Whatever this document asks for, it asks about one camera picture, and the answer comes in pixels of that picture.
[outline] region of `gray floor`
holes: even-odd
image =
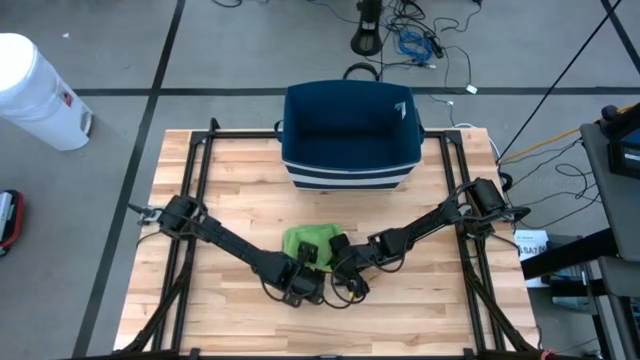
[[[349,19],[354,1],[324,0]],[[475,9],[470,0],[419,0],[427,16],[463,19]],[[0,0],[0,32],[30,37],[76,89],[150,88],[175,0]],[[640,46],[640,3],[626,0],[619,17]],[[486,87],[547,87],[605,15],[599,0],[486,1],[470,30],[444,33],[446,45],[465,49],[472,60],[472,84]],[[335,79],[362,58],[348,41],[354,25],[326,8],[305,1],[246,1],[233,10],[209,1],[187,0],[165,88],[274,88]],[[466,60],[450,50],[450,86],[465,86]],[[391,47],[385,61],[404,60]],[[385,81],[441,87],[445,63],[436,69],[385,72]],[[638,87],[640,74],[611,23],[607,23],[560,87]],[[282,116],[282,96],[161,96],[155,109],[131,202],[146,203],[162,136],[168,128],[205,128],[215,116],[225,128],[268,128]],[[487,127],[503,149],[540,99],[539,95],[458,95],[454,120]],[[607,104],[637,102],[637,95],[551,96],[512,151],[524,149],[598,117]],[[91,142],[58,153],[22,130],[0,122],[0,187],[22,191],[28,201],[23,236],[0,261],[0,349],[3,359],[68,357],[111,225],[147,97],[86,97],[98,115]],[[449,126],[448,109],[417,95],[427,127]],[[505,170],[516,178],[542,158]],[[585,171],[584,151],[575,147],[557,162]],[[514,203],[536,200],[562,189],[578,191],[581,179],[543,167],[512,192]],[[530,225],[541,225],[586,204],[571,197],[534,206]],[[580,235],[606,226],[595,204],[547,228]],[[132,267],[139,229],[128,214],[119,238],[106,295],[96,323],[91,354],[111,350]],[[548,294],[532,292],[543,345],[562,350],[593,338],[588,316],[550,305]],[[597,347],[592,342],[581,348]]]

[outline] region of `white bucket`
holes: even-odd
[[[26,37],[0,34],[0,118],[58,150],[89,141],[93,113]]]

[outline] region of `green cloth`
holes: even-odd
[[[285,254],[298,259],[298,246],[301,242],[315,245],[318,247],[318,259],[315,264],[307,263],[307,266],[312,269],[331,271],[329,261],[332,254],[329,240],[340,234],[342,234],[342,228],[334,224],[298,226],[285,231],[282,248]]]

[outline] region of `navy blue bin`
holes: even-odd
[[[296,187],[393,189],[420,162],[424,129],[405,86],[357,80],[287,89],[282,160]]]

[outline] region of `wooden table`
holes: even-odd
[[[461,131],[471,178],[497,182],[486,130]],[[190,135],[188,130],[167,131],[150,205],[164,206],[180,192]],[[264,249],[280,250],[284,231],[301,224],[336,223],[352,242],[361,243],[369,234],[408,224],[448,195],[435,140],[425,140],[422,163],[389,192],[297,191],[275,139],[216,139],[213,144],[205,194],[210,215]],[[453,152],[452,162],[459,184]],[[512,239],[507,224],[495,227],[497,234]],[[145,228],[142,236],[156,230]],[[155,310],[168,249],[164,235],[139,246],[115,349],[129,343]],[[371,293],[363,304],[334,310],[305,303],[294,309],[269,299],[247,265],[198,242],[182,351],[199,347],[209,355],[461,354],[474,344],[458,251],[453,229],[442,229],[416,244],[399,273],[365,271]],[[517,251],[489,238],[486,253],[498,304],[535,345],[538,334]],[[488,315],[484,307],[481,310],[491,346]],[[166,346],[170,338],[165,335]]]

